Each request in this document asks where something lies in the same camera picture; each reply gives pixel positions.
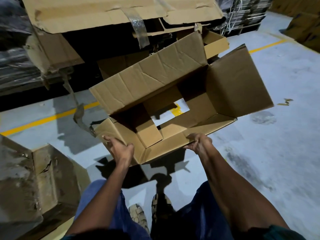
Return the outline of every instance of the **hand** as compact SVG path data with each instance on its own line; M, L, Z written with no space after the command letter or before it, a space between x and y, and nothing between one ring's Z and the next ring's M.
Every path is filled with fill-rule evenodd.
M205 134L191 133L187 136L188 139L194 142L189 145L184 146L184 149L190 149L199 155L201 160L208 160L208 151L211 149L217 151L217 149L212 145L212 139L207 137Z
M111 136L103 136L103 138L107 141L107 148L113 156L116 165L128 169L134 156L134 145L132 143L124 145L117 138Z

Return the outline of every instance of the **pallet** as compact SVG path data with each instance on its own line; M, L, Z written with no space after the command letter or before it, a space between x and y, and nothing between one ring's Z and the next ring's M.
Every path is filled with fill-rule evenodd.
M230 37L230 36L240 35L240 34L244 34L244 33L251 32L251 31L256 31L259 29L260 25L261 25L261 22L257 23L257 24L251 24L248 26L235 28L235 29L231 30L231 32L229 34L226 32L224 34L224 36Z

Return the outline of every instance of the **warehouse floor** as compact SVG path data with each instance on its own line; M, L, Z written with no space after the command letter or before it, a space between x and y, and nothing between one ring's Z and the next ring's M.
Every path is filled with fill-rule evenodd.
M320 54L279 32L290 20L268 12L257 32L228 38L230 50L225 53L247 45L275 107L240 117L210 137L227 162L277 208L290 228L313 240L320 238ZM86 124L107 117L88 90L76 96L87 104ZM277 105L285 98L293 100L289 106ZM110 154L74 123L73 108L71 97L63 96L5 111L0 113L0 132L30 149L52 144L86 168L91 181L107 177L113 164L105 157L110 159ZM157 188L165 187L178 210L206 181L191 151L178 150L141 168L130 172L123 193L127 206L142 206L149 227Z

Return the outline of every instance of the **forearm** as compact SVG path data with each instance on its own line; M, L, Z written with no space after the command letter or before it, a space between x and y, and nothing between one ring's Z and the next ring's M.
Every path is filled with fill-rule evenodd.
M214 197L233 229L246 231L251 227L288 228L274 206L245 178L224 160L211 144L206 155L199 155Z
M108 228L128 169L117 165L106 183L80 213L66 235Z

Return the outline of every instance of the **gray floor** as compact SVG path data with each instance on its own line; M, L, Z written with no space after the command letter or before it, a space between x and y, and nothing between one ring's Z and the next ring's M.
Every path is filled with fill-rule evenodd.
M257 32L228 38L230 50L245 43L249 50L286 38L290 18L268 13ZM210 137L228 163L250 181L278 209L288 225L306 239L320 239L320 55L289 41L252 53L252 58L274 101L289 106L243 116ZM85 104L94 102L89 91L76 94ZM74 108L70 96L0 113L0 131L6 131ZM89 124L106 118L100 107L86 110ZM87 168L90 179L110 173L104 157L108 151L66 116L9 136L32 149L50 143ZM132 172L123 190L127 206L139 203L151 225L151 200L156 190L164 192L179 209L193 198L206 181L198 157L179 150L142 170Z

